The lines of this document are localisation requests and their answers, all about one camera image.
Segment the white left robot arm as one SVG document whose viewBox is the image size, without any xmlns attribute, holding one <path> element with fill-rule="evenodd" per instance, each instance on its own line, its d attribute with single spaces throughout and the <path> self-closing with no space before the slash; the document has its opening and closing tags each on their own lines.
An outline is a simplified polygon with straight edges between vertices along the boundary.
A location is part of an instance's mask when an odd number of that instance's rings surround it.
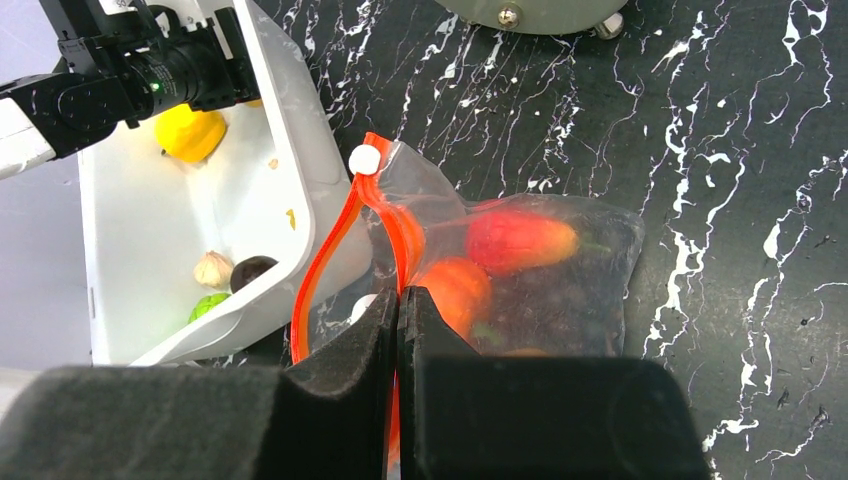
<svg viewBox="0 0 848 480">
<path fill-rule="evenodd" d="M 178 105 L 260 93 L 233 1 L 44 1 L 61 57 L 1 86 L 1 176 L 66 158 Z"/>
</svg>

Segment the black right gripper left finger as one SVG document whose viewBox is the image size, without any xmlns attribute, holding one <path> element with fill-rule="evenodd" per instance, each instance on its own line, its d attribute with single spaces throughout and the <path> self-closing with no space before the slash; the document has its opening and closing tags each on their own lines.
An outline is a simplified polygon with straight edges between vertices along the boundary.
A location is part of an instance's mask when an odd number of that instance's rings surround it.
<svg viewBox="0 0 848 480">
<path fill-rule="evenodd" d="M 398 298 L 299 363 L 63 367 L 1 423 L 5 479 L 382 479 Z"/>
</svg>

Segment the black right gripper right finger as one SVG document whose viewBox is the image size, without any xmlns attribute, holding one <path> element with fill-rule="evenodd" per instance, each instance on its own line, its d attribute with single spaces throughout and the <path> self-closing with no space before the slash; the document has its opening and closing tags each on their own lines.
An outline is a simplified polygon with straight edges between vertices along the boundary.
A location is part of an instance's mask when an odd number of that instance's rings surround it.
<svg viewBox="0 0 848 480">
<path fill-rule="evenodd" d="M 427 290 L 400 299 L 404 479 L 706 479 L 683 392 L 633 358 L 483 356 Z"/>
</svg>

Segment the clear zip top bag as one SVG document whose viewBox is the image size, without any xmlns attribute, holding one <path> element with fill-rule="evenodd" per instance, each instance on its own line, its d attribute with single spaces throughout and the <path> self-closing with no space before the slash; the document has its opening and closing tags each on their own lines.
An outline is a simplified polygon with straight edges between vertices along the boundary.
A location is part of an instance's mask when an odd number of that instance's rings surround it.
<svg viewBox="0 0 848 480">
<path fill-rule="evenodd" d="M 401 141 L 350 154 L 344 207 L 291 319 L 335 439 L 403 478 L 601 473 L 641 218 L 599 200 L 463 198 Z"/>
</svg>

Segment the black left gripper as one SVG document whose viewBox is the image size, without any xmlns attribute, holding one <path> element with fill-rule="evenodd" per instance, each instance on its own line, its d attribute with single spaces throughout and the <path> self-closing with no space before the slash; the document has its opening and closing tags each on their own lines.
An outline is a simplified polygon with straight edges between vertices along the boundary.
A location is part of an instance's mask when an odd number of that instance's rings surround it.
<svg viewBox="0 0 848 480">
<path fill-rule="evenodd" d="M 259 87 L 231 1 L 44 1 L 67 65 L 59 115 L 78 130 L 135 126 L 179 105 L 215 111 Z"/>
</svg>

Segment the red grape bunch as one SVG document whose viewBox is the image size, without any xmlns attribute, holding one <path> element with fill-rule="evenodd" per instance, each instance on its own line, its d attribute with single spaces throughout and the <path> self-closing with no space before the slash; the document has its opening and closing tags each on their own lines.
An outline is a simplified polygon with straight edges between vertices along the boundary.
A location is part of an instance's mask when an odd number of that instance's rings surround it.
<svg viewBox="0 0 848 480">
<path fill-rule="evenodd" d="M 485 325 L 473 329 L 481 352 L 534 350 L 552 356 L 618 357 L 622 293 L 570 267 L 531 269 L 492 280 Z"/>
</svg>

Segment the orange tangerine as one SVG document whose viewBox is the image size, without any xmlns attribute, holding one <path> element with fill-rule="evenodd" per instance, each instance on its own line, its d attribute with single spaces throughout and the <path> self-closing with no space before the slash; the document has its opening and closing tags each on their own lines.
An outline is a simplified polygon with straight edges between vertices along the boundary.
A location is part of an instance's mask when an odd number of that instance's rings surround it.
<svg viewBox="0 0 848 480">
<path fill-rule="evenodd" d="M 463 340 L 472 327 L 483 322 L 492 301 L 487 273 L 467 258 L 446 257 L 432 264 L 413 282 L 429 291 L 439 314 Z"/>
</svg>

